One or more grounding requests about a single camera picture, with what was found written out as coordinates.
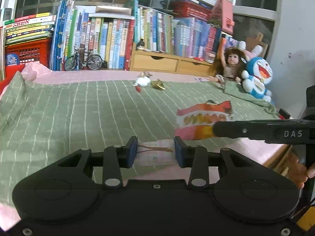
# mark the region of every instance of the doraemon plush toy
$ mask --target doraemon plush toy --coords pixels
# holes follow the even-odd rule
[[[265,88],[272,80],[272,70],[261,57],[254,57],[247,65],[246,70],[242,72],[242,86],[244,90],[255,98],[264,99],[271,102],[271,91]]]

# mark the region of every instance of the snack bag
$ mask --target snack bag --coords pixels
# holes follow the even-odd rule
[[[215,137],[212,126],[217,121],[232,121],[233,111],[230,101],[221,104],[197,104],[177,111],[175,136],[183,140],[200,140]]]

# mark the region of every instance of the model bicycle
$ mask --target model bicycle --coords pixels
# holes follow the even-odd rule
[[[77,46],[74,46],[75,53],[74,56],[70,56],[67,58],[65,62],[65,70],[66,71],[72,71],[76,68],[76,66],[79,64],[82,65],[82,67],[89,67],[92,70],[98,70],[101,68],[103,64],[103,60],[100,57],[100,55],[93,54],[92,50],[88,50],[88,52],[85,52],[84,48],[79,48]],[[80,54],[88,54],[86,61],[82,61],[80,58]]]

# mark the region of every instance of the red box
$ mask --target red box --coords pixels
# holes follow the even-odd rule
[[[5,54],[15,53],[18,55],[20,64],[39,61],[46,67],[49,66],[51,39],[14,44],[5,47]]]
[[[207,21],[211,13],[210,9],[189,1],[174,1],[170,3],[170,7],[178,14],[176,18],[193,17]]]

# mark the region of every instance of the white wall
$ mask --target white wall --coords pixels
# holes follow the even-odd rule
[[[315,0],[278,0],[280,20],[268,56],[274,78],[267,86],[277,107],[298,118],[306,88],[315,85]]]

